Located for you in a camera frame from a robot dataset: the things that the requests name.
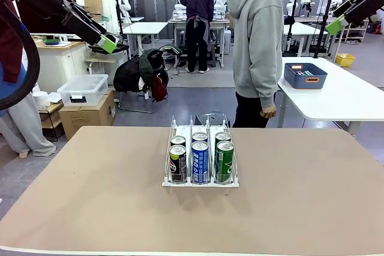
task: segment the black pants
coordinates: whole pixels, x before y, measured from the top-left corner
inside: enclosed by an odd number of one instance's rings
[[[269,119],[260,115],[262,103],[260,98],[246,98],[236,92],[238,108],[234,128],[266,128]]]
[[[208,46],[204,41],[205,23],[199,21],[199,25],[194,28],[194,20],[188,22],[186,33],[186,43],[188,46],[188,70],[193,72],[196,64],[197,46],[199,46],[199,71],[207,70],[206,55],[208,54]]]

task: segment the person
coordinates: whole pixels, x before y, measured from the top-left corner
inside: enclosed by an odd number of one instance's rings
[[[283,0],[227,0],[235,19],[234,80],[238,107],[233,127],[265,128],[276,116],[282,73]]]
[[[12,2],[6,0],[5,4],[16,15]],[[26,71],[22,64],[22,43],[1,18],[0,31],[0,98],[3,98],[21,86]],[[31,93],[18,104],[0,111],[0,133],[21,158],[26,158],[30,150],[34,156],[49,156],[56,151],[56,146],[43,136]]]
[[[187,8],[185,42],[188,47],[188,73],[194,73],[199,46],[199,73],[207,73],[207,54],[211,51],[209,26],[214,18],[214,0],[180,0]]]

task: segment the blue storage bin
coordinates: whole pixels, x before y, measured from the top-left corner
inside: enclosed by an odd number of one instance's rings
[[[298,71],[309,71],[312,76],[299,75]],[[284,78],[295,89],[321,89],[328,73],[312,63],[286,63]]]

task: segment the plastic storage box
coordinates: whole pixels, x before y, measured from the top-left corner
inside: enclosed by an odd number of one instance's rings
[[[308,71],[312,75],[300,75]],[[321,89],[328,74],[312,63],[286,63],[284,78],[295,89]]]
[[[108,90],[108,75],[79,75],[58,89],[64,106],[96,106]]]
[[[336,56],[336,63],[341,67],[351,67],[355,57],[351,54],[340,53]]]

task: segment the white cabinet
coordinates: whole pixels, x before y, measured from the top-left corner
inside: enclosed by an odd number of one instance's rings
[[[71,43],[68,47],[37,45],[40,55],[40,75],[37,83],[42,91],[56,92],[72,77],[87,74],[84,60],[85,43]]]

